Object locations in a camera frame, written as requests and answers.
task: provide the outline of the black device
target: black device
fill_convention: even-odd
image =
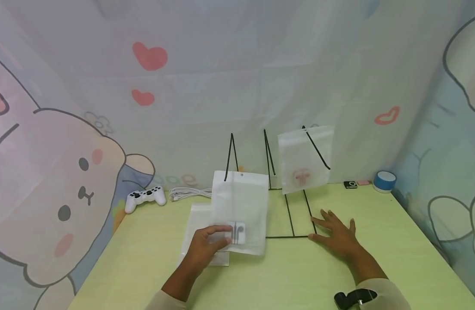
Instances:
[[[366,288],[360,288],[348,293],[348,296],[340,291],[334,295],[333,300],[339,309],[348,310],[355,304],[369,303],[375,298],[377,298],[377,293],[372,290],[367,290]]]
[[[355,181],[344,181],[344,187],[346,189],[357,189],[358,185],[356,185]]]

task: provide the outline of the black wire stand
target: black wire stand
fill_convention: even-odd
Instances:
[[[318,153],[318,156],[320,157],[320,159],[322,160],[322,163],[324,164],[324,166],[331,170],[331,168],[328,166],[328,164],[325,162],[322,154],[320,153],[320,151],[318,150],[317,146],[315,145],[315,143],[313,142],[313,139],[312,137],[310,137],[310,134],[308,133],[308,131],[306,130],[305,126],[302,127],[302,129],[304,129],[306,131],[306,135],[308,136],[308,138],[310,139],[310,141],[312,142],[312,145],[313,147],[315,147],[315,150],[317,151]],[[275,166],[274,166],[274,159],[271,155],[271,151],[270,151],[270,144],[269,144],[269,141],[268,141],[268,137],[267,137],[267,130],[263,130],[263,137],[264,137],[264,140],[265,140],[265,155],[267,157],[267,172],[268,172],[268,177],[269,177],[269,190],[280,190],[280,189],[273,189],[271,188],[271,174],[270,174],[270,168],[271,168],[271,172],[273,173],[273,175],[276,177],[276,172],[275,172]],[[237,153],[236,153],[236,147],[235,147],[235,143],[234,143],[234,134],[231,133],[231,140],[229,142],[229,151],[228,151],[228,154],[227,154],[227,165],[225,167],[225,177],[224,177],[224,182],[227,181],[227,175],[228,175],[228,171],[229,171],[229,162],[231,160],[231,150],[234,150],[234,160],[235,160],[235,163],[236,163],[236,170],[239,170],[238,167],[238,156],[237,156]],[[310,216],[312,216],[312,209],[310,208],[310,203],[308,202],[308,196],[306,195],[306,191],[303,189],[303,196],[305,197],[305,202],[306,202],[306,206],[308,207],[308,212],[310,214]],[[287,194],[284,195],[284,200],[286,202],[286,207],[287,207],[287,215],[289,215],[289,223],[291,225],[291,233],[292,235],[290,236],[266,236],[265,238],[267,239],[293,239],[293,238],[308,238],[308,235],[306,236],[296,236],[296,234],[294,234],[294,225],[293,225],[293,218],[291,216],[291,212],[290,212],[290,208],[289,208],[289,202],[287,201]],[[313,226],[313,231],[315,231],[315,233],[317,233],[317,228],[315,226],[315,223],[312,222],[312,226]]]

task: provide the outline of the frosted plastic bag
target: frosted plastic bag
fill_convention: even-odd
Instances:
[[[279,134],[283,194],[329,182],[330,170],[323,164],[307,132],[330,167],[334,126],[312,127]]]
[[[208,203],[193,203],[191,205],[191,212],[189,213],[188,224],[186,224],[186,232],[184,234],[184,240],[182,241],[181,254],[177,265],[181,264],[182,259],[188,253],[189,245],[193,239],[194,232],[197,229],[210,226],[211,206]],[[211,266],[228,266],[229,265],[229,252],[217,252],[212,261]]]
[[[232,225],[224,235],[232,243],[222,251],[251,255],[265,252],[268,208],[268,176],[254,173],[215,171],[212,186],[212,222]]]

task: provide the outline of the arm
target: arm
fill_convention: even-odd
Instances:
[[[312,217],[312,222],[331,231],[331,237],[310,234],[308,238],[325,245],[333,254],[343,258],[355,278],[356,288],[367,288],[377,293],[377,298],[361,307],[364,310],[409,310],[410,305],[404,299],[394,283],[389,281],[374,257],[368,253],[355,237],[355,220],[351,219],[346,227],[333,212],[320,210],[322,219]]]
[[[196,279],[211,262],[215,253],[231,243],[229,238],[225,238],[210,244],[208,237],[215,232],[230,231],[231,226],[217,225],[198,229],[181,264],[162,286],[162,290],[155,294],[145,310],[185,309],[185,302],[188,301]]]

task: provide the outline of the table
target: table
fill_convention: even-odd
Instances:
[[[270,190],[268,236],[291,235],[284,196]],[[332,210],[356,220],[360,243],[414,310],[475,310],[475,298],[391,194],[332,184],[306,191],[313,216]],[[296,235],[313,226],[303,192],[287,195]],[[192,197],[127,215],[69,310],[144,309],[175,269]],[[191,309],[336,309],[333,295],[355,287],[344,262],[306,238],[267,239],[263,257],[231,253],[229,267],[209,267],[193,287]]]

